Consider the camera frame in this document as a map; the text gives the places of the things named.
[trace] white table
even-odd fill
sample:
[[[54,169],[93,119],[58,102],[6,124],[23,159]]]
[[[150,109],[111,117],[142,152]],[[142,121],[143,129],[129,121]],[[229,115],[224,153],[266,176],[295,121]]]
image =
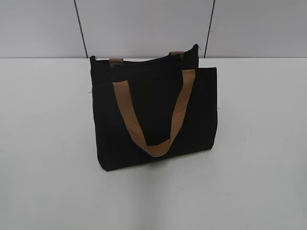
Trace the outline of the white table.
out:
[[[213,149],[105,172],[89,60],[0,59],[0,229],[306,230],[307,59],[200,66],[218,68]]]

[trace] bag handle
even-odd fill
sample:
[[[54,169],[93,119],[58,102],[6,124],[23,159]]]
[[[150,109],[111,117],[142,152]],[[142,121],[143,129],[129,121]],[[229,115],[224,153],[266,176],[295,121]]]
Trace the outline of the bag handle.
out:
[[[178,95],[176,105],[172,115],[172,124],[170,138],[158,145],[147,146],[142,128],[136,117],[128,81],[114,82],[114,92],[118,103],[120,113],[124,119],[125,126],[131,136],[131,139],[142,150],[152,157],[160,157],[166,154],[182,127],[186,114],[192,87],[195,81],[195,70],[182,70],[183,86]]]
[[[184,57],[184,52],[183,51],[173,51],[173,52],[170,52],[170,55],[179,55],[180,59],[183,60],[183,57]]]
[[[123,65],[124,59],[122,58],[110,58],[109,59],[109,66],[114,67],[115,65]]]

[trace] white surface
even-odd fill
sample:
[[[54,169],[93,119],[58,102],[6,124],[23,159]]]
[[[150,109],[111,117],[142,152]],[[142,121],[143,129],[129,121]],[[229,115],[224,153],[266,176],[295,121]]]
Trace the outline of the white surface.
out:
[[[203,57],[213,0],[77,0],[88,54],[165,56],[194,43]]]
[[[73,0],[1,0],[0,58],[84,58]]]
[[[211,151],[105,172],[86,59],[0,60],[0,229],[307,229],[307,59],[218,68]]]
[[[206,57],[307,57],[306,9],[306,0],[217,0]]]

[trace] brown strap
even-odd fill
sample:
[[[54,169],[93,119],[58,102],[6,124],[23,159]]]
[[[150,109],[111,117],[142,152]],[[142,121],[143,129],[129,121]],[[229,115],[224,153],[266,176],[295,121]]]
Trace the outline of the brown strap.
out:
[[[114,67],[115,65],[123,65],[124,59],[122,58],[110,58],[109,59],[109,65],[110,67]]]
[[[177,54],[179,54],[179,57],[181,58],[181,60],[183,60],[184,52],[183,51],[173,51],[173,52],[171,52],[171,55],[177,55]]]
[[[152,157],[160,157],[166,154],[182,127],[195,80],[195,70],[182,70],[182,78],[183,86],[177,98],[172,115],[170,139],[153,146],[146,145],[142,128],[134,112],[128,81],[126,80],[113,83],[118,107],[132,140]]]

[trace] black tote bag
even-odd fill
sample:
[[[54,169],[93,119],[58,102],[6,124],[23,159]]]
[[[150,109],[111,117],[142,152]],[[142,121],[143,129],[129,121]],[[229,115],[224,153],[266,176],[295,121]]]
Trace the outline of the black tote bag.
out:
[[[93,84],[97,156],[106,171],[212,148],[216,68],[182,63],[115,65],[105,73],[109,82]]]

